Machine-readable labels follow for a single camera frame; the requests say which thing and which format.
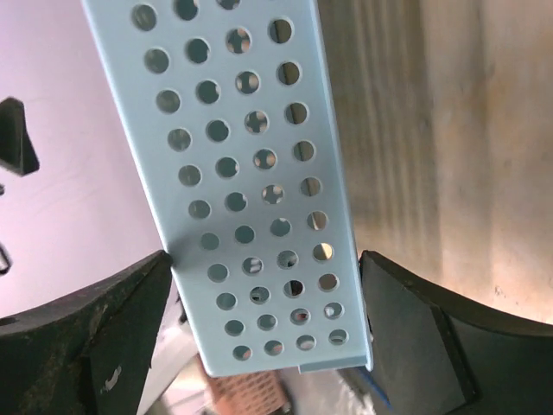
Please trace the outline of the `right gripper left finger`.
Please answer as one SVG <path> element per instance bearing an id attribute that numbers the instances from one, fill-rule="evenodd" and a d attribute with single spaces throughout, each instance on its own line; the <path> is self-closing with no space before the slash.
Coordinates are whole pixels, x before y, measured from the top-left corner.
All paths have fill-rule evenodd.
<path id="1" fill-rule="evenodd" d="M 135 414 L 172 282 L 158 251 L 1 320 L 3 414 Z"/>

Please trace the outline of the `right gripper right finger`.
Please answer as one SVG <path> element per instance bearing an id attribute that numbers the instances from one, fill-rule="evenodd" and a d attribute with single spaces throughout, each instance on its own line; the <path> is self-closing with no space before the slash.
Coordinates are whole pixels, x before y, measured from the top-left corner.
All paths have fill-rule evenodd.
<path id="1" fill-rule="evenodd" d="M 550 414 L 552 327 L 418 277 L 378 252 L 360 272 L 395 414 Z"/>

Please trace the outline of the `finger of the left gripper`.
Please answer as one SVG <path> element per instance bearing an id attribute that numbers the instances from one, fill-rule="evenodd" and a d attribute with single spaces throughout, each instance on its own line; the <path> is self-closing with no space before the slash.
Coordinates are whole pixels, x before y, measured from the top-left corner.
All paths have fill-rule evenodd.
<path id="1" fill-rule="evenodd" d="M 0 107 L 1 166 L 17 176 L 38 171 L 40 162 L 28 134 L 23 102 L 8 97 Z"/>

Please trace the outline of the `pink perforated basket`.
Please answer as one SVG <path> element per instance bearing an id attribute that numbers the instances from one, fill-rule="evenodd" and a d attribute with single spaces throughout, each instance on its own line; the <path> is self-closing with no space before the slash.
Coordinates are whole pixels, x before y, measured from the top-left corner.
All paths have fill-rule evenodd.
<path id="1" fill-rule="evenodd" d="M 217 414 L 274 414 L 290 409 L 277 371 L 207 376 L 207 387 Z"/>

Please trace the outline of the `light blue perforated basket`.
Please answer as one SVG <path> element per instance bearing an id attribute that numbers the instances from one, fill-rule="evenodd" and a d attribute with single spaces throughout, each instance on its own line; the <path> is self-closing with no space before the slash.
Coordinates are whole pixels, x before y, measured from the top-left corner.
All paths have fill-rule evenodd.
<path id="1" fill-rule="evenodd" d="M 371 367 L 315 1 L 86 1 L 206 371 Z"/>

